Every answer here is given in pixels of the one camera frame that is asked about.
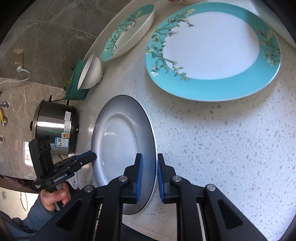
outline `finger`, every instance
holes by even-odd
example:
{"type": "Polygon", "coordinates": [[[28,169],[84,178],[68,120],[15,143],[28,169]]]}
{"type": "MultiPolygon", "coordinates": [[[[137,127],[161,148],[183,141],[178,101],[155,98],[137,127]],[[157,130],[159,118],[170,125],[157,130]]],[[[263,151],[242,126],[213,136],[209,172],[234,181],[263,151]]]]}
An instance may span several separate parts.
{"type": "Polygon", "coordinates": [[[67,193],[70,192],[67,183],[63,182],[63,186],[62,186],[62,188],[63,188],[67,193]]]}
{"type": "Polygon", "coordinates": [[[69,191],[69,187],[68,187],[68,185],[66,183],[63,183],[63,189],[66,191],[67,196],[62,200],[62,203],[64,205],[66,205],[71,200],[71,194],[70,194],[70,191],[69,191]]]}
{"type": "Polygon", "coordinates": [[[46,205],[50,205],[55,202],[62,201],[66,196],[67,196],[66,191],[63,189],[60,189],[52,193],[47,193],[44,197],[44,202],[46,203],[46,205]]]}

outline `white cable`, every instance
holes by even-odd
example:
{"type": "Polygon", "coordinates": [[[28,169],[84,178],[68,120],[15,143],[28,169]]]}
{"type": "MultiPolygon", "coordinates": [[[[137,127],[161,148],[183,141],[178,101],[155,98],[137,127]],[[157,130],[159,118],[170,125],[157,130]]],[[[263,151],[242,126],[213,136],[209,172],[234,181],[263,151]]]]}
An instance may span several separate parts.
{"type": "Polygon", "coordinates": [[[27,81],[28,79],[31,78],[31,73],[30,73],[29,71],[27,71],[27,70],[25,70],[25,69],[23,69],[22,67],[19,66],[19,67],[17,68],[17,72],[21,72],[21,71],[23,71],[23,72],[27,72],[27,73],[29,74],[29,77],[26,78],[26,79],[24,79],[24,80],[15,80],[15,79],[3,78],[3,79],[5,79],[5,80],[3,80],[2,82],[0,82],[0,84],[4,84],[4,83],[7,83],[7,82],[21,83],[21,82],[25,82],[25,81],[27,81]]]}

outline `rice cooker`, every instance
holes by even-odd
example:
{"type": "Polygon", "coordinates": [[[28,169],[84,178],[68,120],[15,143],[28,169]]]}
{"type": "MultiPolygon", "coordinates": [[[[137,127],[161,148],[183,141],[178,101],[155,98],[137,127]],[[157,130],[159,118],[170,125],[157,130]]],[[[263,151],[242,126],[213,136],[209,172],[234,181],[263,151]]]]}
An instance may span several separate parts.
{"type": "Polygon", "coordinates": [[[30,123],[32,139],[49,135],[52,152],[74,152],[79,130],[77,109],[51,101],[41,101],[30,123]]]}

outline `blue gripper pad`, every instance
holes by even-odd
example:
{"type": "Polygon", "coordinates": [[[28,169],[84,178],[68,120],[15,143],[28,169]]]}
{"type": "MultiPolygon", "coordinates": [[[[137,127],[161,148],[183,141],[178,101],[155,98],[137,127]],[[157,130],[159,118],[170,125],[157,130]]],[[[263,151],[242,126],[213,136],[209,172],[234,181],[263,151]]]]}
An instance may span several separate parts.
{"type": "Polygon", "coordinates": [[[141,194],[141,182],[142,182],[142,173],[143,173],[143,155],[137,154],[136,160],[139,160],[138,162],[138,174],[137,174],[137,182],[136,182],[136,201],[138,202],[140,199],[141,194]]]}
{"type": "Polygon", "coordinates": [[[165,200],[164,182],[163,182],[163,175],[161,172],[159,161],[157,161],[157,180],[158,180],[160,199],[162,202],[164,202],[164,200],[165,200]]]}

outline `white plate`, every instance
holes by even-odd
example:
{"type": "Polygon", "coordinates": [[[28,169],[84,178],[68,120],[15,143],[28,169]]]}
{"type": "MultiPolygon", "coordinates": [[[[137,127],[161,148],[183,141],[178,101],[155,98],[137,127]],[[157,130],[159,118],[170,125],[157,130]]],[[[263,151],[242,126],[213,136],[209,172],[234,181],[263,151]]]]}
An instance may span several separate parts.
{"type": "Polygon", "coordinates": [[[146,50],[152,80],[173,95],[227,101],[254,94],[276,76],[281,50],[252,12],[206,2],[183,8],[155,30],[146,50]]]}
{"type": "Polygon", "coordinates": [[[134,47],[150,29],[154,20],[154,5],[147,4],[128,15],[108,39],[102,59],[117,58],[134,47]]]}
{"type": "Polygon", "coordinates": [[[156,180],[157,151],[151,122],[142,106],[132,97],[119,95],[102,108],[94,126],[91,150],[98,186],[107,185],[143,155],[141,195],[137,204],[124,204],[123,214],[141,211],[149,202],[156,180]]]}

